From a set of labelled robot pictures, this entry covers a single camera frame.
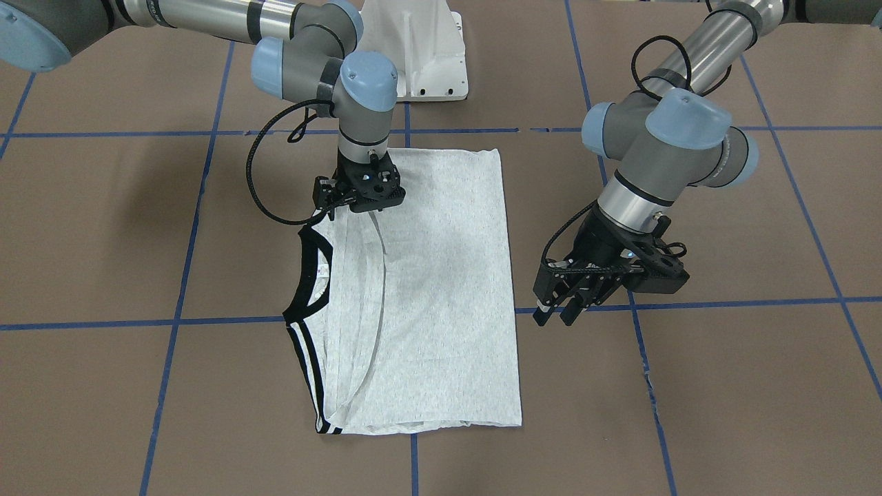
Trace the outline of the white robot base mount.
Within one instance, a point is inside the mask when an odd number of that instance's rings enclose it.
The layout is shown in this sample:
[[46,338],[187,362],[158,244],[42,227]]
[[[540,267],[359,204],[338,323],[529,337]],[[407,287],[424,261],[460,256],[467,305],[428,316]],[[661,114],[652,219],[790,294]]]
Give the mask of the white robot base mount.
[[361,16],[365,32],[359,48],[393,61],[400,103],[467,98],[462,19],[447,1],[365,1]]

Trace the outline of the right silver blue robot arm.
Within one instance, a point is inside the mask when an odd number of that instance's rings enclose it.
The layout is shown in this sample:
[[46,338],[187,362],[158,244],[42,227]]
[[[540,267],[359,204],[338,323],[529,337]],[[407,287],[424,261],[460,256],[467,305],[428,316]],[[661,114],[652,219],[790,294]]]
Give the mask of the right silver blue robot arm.
[[163,26],[252,44],[253,84],[294,110],[339,122],[337,166],[317,178],[321,213],[401,204],[406,191],[387,145],[399,75],[384,54],[359,50],[365,33],[347,1],[3,1],[2,59],[31,72],[66,65],[123,26]]

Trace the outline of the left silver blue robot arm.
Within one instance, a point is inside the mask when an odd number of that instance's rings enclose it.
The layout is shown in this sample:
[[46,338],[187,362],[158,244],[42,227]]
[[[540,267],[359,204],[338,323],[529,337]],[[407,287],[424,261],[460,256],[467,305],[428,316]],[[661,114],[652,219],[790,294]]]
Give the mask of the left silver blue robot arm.
[[533,320],[561,311],[564,324],[607,301],[620,288],[674,294],[689,280],[686,246],[668,244],[668,210],[687,187],[722,188],[750,178],[758,145],[732,125],[730,112],[708,95],[727,79],[744,52],[781,24],[880,26],[879,1],[721,1],[657,68],[637,72],[636,88],[620,103],[586,113],[582,143],[619,167],[596,200],[573,220],[580,228],[560,261],[542,252],[533,293]]

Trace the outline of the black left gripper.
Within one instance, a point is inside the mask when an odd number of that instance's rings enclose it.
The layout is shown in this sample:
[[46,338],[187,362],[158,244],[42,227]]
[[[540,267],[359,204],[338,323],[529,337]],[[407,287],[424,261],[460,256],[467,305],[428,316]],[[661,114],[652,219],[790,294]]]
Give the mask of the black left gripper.
[[[533,320],[540,327],[551,319],[558,307],[565,326],[571,326],[589,307],[600,305],[624,286],[637,266],[645,262],[662,273],[673,274],[673,245],[664,242],[670,219],[655,217],[649,232],[623,228],[608,219],[599,207],[584,207],[571,216],[549,238],[542,249],[538,273],[533,283],[537,298]],[[581,222],[573,247],[561,260],[549,257],[549,249],[574,223]]]

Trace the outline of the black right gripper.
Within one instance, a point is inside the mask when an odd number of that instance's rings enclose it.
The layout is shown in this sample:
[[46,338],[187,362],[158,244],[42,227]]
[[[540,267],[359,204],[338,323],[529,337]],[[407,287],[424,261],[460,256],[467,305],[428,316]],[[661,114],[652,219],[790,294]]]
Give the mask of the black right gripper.
[[369,155],[368,163],[351,161],[339,152],[334,179],[335,192],[349,200],[353,213],[397,207],[405,198],[399,170],[388,152]]

